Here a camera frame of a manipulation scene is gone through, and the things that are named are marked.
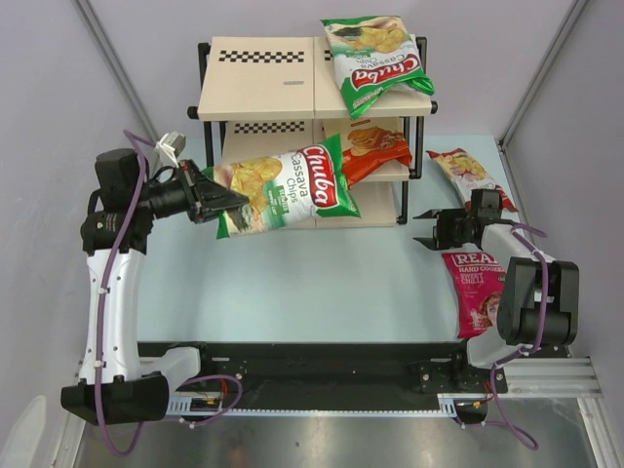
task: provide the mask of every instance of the checkered pattern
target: checkered pattern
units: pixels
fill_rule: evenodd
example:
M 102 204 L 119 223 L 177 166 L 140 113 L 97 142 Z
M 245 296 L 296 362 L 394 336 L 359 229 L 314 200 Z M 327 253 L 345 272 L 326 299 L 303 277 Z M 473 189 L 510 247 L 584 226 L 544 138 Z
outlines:
M 286 132 L 303 132 L 305 123 L 300 122 L 250 122 L 234 124 L 235 134 L 285 134 Z
M 302 63 L 303 52 L 239 52 L 239 51 L 219 51 L 218 61 L 230 61 L 242 63 Z

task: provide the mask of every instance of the green chip bag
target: green chip bag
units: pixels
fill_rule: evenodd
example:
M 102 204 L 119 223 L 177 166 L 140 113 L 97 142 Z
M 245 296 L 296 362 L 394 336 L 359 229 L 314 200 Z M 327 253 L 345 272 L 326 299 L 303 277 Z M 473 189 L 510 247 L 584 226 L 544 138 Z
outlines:
M 323 19 L 335 81 L 352 119 L 389 88 L 400 85 L 433 95 L 416 44 L 399 17 Z
M 342 173 L 339 135 L 298 151 L 207 168 L 204 173 L 250 199 L 219 215 L 217 239 L 279 229 L 310 217 L 360 217 Z

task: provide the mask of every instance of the pink chip bag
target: pink chip bag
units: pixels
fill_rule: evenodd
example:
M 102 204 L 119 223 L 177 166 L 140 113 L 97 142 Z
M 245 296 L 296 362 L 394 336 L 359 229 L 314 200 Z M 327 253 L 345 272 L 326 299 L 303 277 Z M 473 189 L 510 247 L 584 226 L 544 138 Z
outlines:
M 459 302 L 458 338 L 479 336 L 496 325 L 505 270 L 483 252 L 443 253 Z

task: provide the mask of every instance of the chip bag on shelf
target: chip bag on shelf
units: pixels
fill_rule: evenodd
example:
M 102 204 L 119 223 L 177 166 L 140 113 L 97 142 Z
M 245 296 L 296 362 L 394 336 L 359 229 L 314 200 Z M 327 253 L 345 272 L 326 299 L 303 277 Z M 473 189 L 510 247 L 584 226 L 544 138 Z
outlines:
M 470 208 L 470 197 L 474 189 L 495 188 L 500 192 L 503 199 L 503 209 L 510 212 L 518 210 L 503 188 L 486 172 L 479 161 L 463 149 L 457 148 L 449 153 L 437 153 L 435 151 L 427 151 L 427 153 L 431 159 L 440 165 L 466 208 Z
M 399 17 L 322 19 L 335 81 L 352 119 L 360 118 L 391 87 L 404 84 L 434 94 L 416 44 Z
M 342 172 L 338 135 L 279 156 L 207 168 L 205 174 L 250 199 L 219 215 L 217 239 L 279 229 L 311 217 L 360 217 Z
M 389 161 L 411 164 L 411 152 L 398 117 L 375 119 L 329 119 L 325 135 L 340 134 L 342 170 L 349 187 Z
M 505 269 L 484 252 L 443 253 L 459 302 L 458 338 L 479 336 L 496 325 Z

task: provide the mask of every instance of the two-tier shelf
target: two-tier shelf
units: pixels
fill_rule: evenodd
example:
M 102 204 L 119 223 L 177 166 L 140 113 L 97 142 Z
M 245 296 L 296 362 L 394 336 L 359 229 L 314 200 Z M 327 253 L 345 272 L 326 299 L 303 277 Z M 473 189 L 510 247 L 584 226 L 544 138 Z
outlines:
M 415 38 L 423 68 L 427 40 Z M 326 138 L 323 121 L 348 119 L 333 78 L 332 52 L 325 37 L 216 37 L 198 45 L 202 94 L 191 118 L 204 122 L 206 164 L 215 163 L 211 122 L 218 122 L 222 163 L 281 154 Z M 410 168 L 387 163 L 354 185 L 361 218 L 311 219 L 296 227 L 376 227 L 405 224 L 408 181 L 420 178 L 424 116 L 438 104 L 420 93 L 388 92 L 366 113 L 369 118 L 395 118 L 409 143 Z M 410 138 L 411 119 L 416 120 Z M 397 210 L 393 183 L 402 184 Z

